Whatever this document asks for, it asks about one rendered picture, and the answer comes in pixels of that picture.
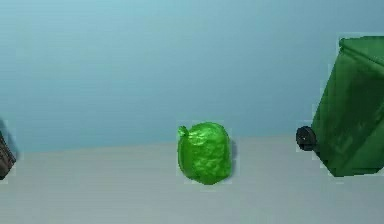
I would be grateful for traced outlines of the dark brown wooden furniture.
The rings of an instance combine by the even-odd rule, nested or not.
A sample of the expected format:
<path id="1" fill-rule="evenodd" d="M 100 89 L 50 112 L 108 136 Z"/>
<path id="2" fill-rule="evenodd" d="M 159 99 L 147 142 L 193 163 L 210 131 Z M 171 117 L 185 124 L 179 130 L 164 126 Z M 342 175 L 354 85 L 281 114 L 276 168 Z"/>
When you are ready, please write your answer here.
<path id="1" fill-rule="evenodd" d="M 0 180 L 3 180 L 7 176 L 15 162 L 16 158 L 0 132 Z"/>

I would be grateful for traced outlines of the green wheeled bin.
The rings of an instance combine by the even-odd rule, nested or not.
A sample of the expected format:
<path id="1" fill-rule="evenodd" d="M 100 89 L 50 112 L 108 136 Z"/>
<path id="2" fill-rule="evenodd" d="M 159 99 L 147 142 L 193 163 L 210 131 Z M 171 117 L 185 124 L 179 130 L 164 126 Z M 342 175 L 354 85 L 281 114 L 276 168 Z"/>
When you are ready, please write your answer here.
<path id="1" fill-rule="evenodd" d="M 384 168 L 384 36 L 339 40 L 339 54 L 313 117 L 296 144 L 334 177 Z"/>

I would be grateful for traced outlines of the green tied garbage bag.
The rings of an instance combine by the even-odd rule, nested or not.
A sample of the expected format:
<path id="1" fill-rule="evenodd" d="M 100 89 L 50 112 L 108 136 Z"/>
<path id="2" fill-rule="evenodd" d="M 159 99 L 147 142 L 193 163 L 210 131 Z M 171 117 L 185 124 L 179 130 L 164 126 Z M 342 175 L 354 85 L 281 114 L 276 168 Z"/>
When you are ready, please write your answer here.
<path id="1" fill-rule="evenodd" d="M 177 132 L 178 166 L 188 179 L 214 185 L 231 175 L 231 142 L 222 125 L 202 122 L 190 129 L 180 126 Z"/>

